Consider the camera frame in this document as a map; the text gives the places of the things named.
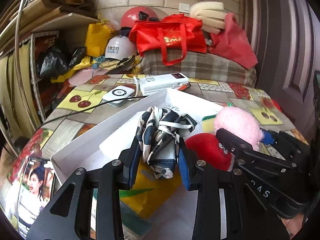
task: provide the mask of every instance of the wall switch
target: wall switch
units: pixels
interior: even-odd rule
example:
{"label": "wall switch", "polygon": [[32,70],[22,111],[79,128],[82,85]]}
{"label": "wall switch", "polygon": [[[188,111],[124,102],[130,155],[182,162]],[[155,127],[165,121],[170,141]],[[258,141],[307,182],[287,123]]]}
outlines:
{"label": "wall switch", "polygon": [[187,3],[179,3],[179,12],[189,13],[190,4]]}

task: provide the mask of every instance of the blue object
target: blue object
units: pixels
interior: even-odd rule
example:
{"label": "blue object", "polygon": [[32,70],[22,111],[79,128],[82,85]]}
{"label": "blue object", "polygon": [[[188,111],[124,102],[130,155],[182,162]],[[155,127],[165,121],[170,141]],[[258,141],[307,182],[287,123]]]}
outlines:
{"label": "blue object", "polygon": [[132,186],[136,183],[136,177],[137,177],[137,173],[138,173],[138,166],[139,166],[140,157],[141,157],[140,148],[136,147],[135,151],[134,151],[133,158],[132,158],[132,162],[130,165],[130,177],[129,177],[129,181],[128,181],[130,188],[132,188]]}
{"label": "blue object", "polygon": [[261,129],[261,131],[263,132],[263,135],[264,135],[261,142],[265,145],[274,144],[275,139],[271,136],[271,133],[263,129]]}
{"label": "blue object", "polygon": [[98,69],[101,63],[106,62],[109,59],[105,58],[104,56],[100,56],[100,57],[93,57],[93,60],[96,61],[96,63],[92,64],[92,68]]}
{"label": "blue object", "polygon": [[179,164],[182,184],[186,187],[186,190],[189,190],[190,189],[189,169],[187,167],[187,163],[181,149],[179,150],[178,164]]}

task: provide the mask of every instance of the pile of clutter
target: pile of clutter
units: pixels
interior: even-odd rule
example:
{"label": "pile of clutter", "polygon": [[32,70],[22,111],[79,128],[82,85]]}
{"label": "pile of clutter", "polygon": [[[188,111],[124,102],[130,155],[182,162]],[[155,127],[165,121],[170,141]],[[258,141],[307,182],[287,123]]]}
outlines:
{"label": "pile of clutter", "polygon": [[[184,14],[159,19],[149,7],[134,7],[123,15],[118,27],[104,20],[88,26],[84,47],[69,55],[57,41],[37,60],[40,78],[75,87],[97,75],[126,70],[141,72],[144,52],[160,50],[165,66],[180,63],[187,53],[211,53],[233,60],[246,69],[257,64],[247,36],[233,13],[224,12],[221,2],[200,2]],[[181,58],[168,60],[167,49],[180,50]]]}

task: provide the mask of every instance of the plaid blanket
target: plaid blanket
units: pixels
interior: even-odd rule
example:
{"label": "plaid blanket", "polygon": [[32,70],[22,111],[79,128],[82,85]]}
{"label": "plaid blanket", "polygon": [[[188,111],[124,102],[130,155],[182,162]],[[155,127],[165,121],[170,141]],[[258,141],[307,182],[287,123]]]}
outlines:
{"label": "plaid blanket", "polygon": [[[168,49],[168,60],[181,57],[181,50]],[[227,83],[237,83],[254,87],[257,80],[256,70],[241,67],[238,63],[213,54],[187,52],[187,56],[178,64],[165,66],[159,49],[144,53],[141,61],[142,73],[163,75],[181,72],[189,78],[209,79]]]}

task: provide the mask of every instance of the yellow plastic bag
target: yellow plastic bag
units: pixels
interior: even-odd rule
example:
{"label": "yellow plastic bag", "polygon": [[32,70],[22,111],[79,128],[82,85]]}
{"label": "yellow plastic bag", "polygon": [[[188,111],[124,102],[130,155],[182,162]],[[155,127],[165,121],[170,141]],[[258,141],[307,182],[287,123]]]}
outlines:
{"label": "yellow plastic bag", "polygon": [[171,179],[155,179],[153,170],[140,160],[136,182],[130,191],[120,190],[119,196],[139,217],[148,218],[181,185],[179,170]]}
{"label": "yellow plastic bag", "polygon": [[68,78],[72,77],[77,70],[83,69],[86,67],[90,67],[92,65],[91,57],[90,56],[84,56],[84,58],[81,60],[81,62],[78,65],[75,65],[72,69],[68,70],[64,75],[60,75],[58,77],[52,77],[50,79],[51,83],[63,83]]}
{"label": "yellow plastic bag", "polygon": [[85,39],[86,55],[92,57],[103,55],[108,41],[115,36],[115,33],[115,30],[107,24],[107,21],[89,24]]}
{"label": "yellow plastic bag", "polygon": [[135,62],[133,63],[133,68],[131,69],[132,77],[142,74],[141,60],[142,57],[136,56]]}

